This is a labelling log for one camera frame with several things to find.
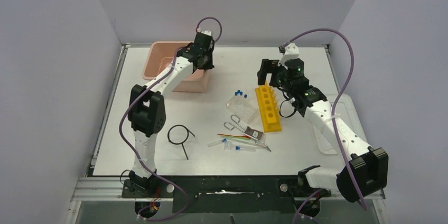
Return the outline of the metal scissors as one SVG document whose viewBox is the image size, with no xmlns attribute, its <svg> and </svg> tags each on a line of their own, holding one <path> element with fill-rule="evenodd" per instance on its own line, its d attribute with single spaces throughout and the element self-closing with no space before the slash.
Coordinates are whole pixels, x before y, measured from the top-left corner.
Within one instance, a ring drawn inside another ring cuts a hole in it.
<svg viewBox="0 0 448 224">
<path fill-rule="evenodd" d="M 243 135 L 245 135 L 245 134 L 244 134 L 244 129 L 245 129 L 247 126 L 246 126 L 246 125 L 242 125 L 242 124 L 240 123 L 240 122 L 241 122 L 240 117 L 238 117 L 237 115 L 232 114 L 232 115 L 230 116 L 230 120 L 231 120 L 230 122 L 224 122 L 223 126 L 224 126 L 227 130 L 234 130 L 234 129 L 236 129 L 236 130 L 242 132 Z M 254 140 L 254 139 L 252 139 L 252 138 L 250 138 L 250 139 L 255 143 L 256 146 L 265 148 L 265 149 L 268 150 L 269 152 L 272 151 L 272 150 L 268 147 L 268 145 L 265 143 L 265 139 L 266 139 L 266 135 L 265 135 L 265 133 L 264 133 L 263 139 L 262 139 L 261 141 Z"/>
</svg>

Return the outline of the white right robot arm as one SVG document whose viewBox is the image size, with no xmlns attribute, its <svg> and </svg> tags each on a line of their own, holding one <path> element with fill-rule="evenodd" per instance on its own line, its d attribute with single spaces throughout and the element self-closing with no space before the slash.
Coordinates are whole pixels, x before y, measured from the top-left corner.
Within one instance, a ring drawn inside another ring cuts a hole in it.
<svg viewBox="0 0 448 224">
<path fill-rule="evenodd" d="M 262 59 L 257 72 L 259 85 L 265 83 L 268 74 L 269 85 L 284 93 L 295 111 L 325 137 L 344 163 L 342 170 L 314 165 L 299 171 L 299 193 L 310 196 L 317 189 L 332 190 L 340 192 L 349 202 L 357 202 L 386 187 L 387 152 L 365 142 L 335 113 L 335 103 L 329 102 L 304 75 L 301 59 L 290 59 L 283 65 L 279 60 Z"/>
</svg>

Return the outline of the black wire ring stand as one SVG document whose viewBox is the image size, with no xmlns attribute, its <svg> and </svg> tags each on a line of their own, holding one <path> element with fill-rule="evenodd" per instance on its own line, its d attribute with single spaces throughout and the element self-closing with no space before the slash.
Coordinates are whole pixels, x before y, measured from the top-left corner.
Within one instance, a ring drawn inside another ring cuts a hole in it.
<svg viewBox="0 0 448 224">
<path fill-rule="evenodd" d="M 168 142 L 172 145 L 182 147 L 186 160 L 189 160 L 189 156 L 186 151 L 185 143 L 191 137 L 196 137 L 195 133 L 182 124 L 173 125 L 167 132 Z"/>
</svg>

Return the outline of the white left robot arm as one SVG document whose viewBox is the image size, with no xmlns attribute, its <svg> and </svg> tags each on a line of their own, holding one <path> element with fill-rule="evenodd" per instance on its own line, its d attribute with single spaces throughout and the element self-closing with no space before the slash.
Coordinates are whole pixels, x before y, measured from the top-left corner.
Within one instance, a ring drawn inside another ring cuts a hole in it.
<svg viewBox="0 0 448 224">
<path fill-rule="evenodd" d="M 129 178 L 144 190 L 154 188 L 156 175 L 155 143 L 166 122 L 165 99 L 184 79 L 197 70 L 213 68 L 215 40 L 209 30 L 196 33 L 194 41 L 175 50 L 166 68 L 145 85 L 135 85 L 130 92 L 129 107 L 123 119 L 130 121 L 135 142 L 126 144 L 135 159 Z"/>
</svg>

